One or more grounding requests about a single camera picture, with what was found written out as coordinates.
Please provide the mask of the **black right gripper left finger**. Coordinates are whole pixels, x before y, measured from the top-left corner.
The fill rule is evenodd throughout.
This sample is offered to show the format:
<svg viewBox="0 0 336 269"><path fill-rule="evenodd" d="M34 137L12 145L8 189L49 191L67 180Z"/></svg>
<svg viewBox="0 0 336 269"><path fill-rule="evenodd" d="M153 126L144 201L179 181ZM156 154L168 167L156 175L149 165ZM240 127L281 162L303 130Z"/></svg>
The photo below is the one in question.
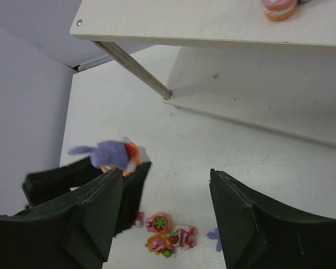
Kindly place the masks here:
<svg viewBox="0 0 336 269"><path fill-rule="evenodd" d="M0 216L0 268L102 268L123 193L118 170L39 206Z"/></svg>

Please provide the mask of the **white strawberry cake slice toy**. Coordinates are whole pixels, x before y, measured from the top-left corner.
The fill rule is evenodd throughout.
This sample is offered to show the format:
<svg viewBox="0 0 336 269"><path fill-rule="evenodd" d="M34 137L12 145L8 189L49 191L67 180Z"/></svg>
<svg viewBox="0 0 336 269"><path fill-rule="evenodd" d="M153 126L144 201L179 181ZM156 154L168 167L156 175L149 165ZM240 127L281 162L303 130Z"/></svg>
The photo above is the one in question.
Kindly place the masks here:
<svg viewBox="0 0 336 269"><path fill-rule="evenodd" d="M170 233L169 241L173 247L191 249L196 245L196 233L197 228L195 226L179 224L176 225L173 231Z"/></svg>

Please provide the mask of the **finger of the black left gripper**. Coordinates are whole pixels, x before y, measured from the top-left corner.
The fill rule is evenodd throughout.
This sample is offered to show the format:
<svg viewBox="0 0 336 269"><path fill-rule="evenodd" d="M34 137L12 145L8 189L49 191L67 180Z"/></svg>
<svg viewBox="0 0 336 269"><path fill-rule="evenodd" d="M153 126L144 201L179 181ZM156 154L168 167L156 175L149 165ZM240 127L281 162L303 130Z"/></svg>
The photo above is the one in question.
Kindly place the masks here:
<svg viewBox="0 0 336 269"><path fill-rule="evenodd" d="M134 225L139 215L144 183L151 165L151 162L142 163L134 173L124 178L124 189L114 236L130 229Z"/></svg>
<svg viewBox="0 0 336 269"><path fill-rule="evenodd" d="M81 187L101 174L101 169L94 168L90 158L85 157L66 166L27 174L22 190L29 206L34 207L68 193L71 188Z"/></svg>

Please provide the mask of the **pink bear strawberry toy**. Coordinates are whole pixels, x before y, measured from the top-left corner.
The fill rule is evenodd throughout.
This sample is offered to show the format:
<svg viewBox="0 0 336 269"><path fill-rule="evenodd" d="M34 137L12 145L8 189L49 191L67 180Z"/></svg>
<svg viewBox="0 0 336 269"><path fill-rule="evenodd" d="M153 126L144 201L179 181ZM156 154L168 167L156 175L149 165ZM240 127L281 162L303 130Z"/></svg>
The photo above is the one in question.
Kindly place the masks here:
<svg viewBox="0 0 336 269"><path fill-rule="evenodd" d="M142 227L144 225L144 212L139 211L135 222L133 223L134 227Z"/></svg>

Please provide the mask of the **purple bunny holding cupcake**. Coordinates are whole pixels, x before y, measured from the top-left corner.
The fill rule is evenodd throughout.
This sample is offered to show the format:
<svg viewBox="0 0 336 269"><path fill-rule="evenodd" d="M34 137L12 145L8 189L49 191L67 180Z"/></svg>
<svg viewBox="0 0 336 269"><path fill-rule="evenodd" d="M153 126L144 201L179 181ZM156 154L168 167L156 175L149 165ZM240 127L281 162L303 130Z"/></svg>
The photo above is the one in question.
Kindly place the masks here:
<svg viewBox="0 0 336 269"><path fill-rule="evenodd" d="M265 16L272 21L281 21L291 17L298 7L309 0L262 0Z"/></svg>

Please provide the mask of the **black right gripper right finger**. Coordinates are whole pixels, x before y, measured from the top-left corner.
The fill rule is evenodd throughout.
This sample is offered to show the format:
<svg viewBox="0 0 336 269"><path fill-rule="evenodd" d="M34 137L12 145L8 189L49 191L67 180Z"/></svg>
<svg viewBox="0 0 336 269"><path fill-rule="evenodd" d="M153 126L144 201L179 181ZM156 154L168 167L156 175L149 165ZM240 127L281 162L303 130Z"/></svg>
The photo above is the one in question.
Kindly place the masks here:
<svg viewBox="0 0 336 269"><path fill-rule="evenodd" d="M224 171L209 188L227 268L336 268L336 219L268 197Z"/></svg>

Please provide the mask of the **small purple bunny toy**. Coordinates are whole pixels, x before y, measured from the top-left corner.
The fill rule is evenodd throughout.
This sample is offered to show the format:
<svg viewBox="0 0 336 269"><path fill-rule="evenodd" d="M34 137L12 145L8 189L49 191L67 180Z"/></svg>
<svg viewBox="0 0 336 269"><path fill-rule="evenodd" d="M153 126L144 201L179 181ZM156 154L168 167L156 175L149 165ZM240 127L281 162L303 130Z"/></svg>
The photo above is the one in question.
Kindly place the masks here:
<svg viewBox="0 0 336 269"><path fill-rule="evenodd" d="M222 251L222 244L221 244L221 239L220 239L220 234L219 234L219 229L216 227L214 231L209 231L207 233L207 238L210 240L215 240L216 241L216 251L221 252Z"/></svg>

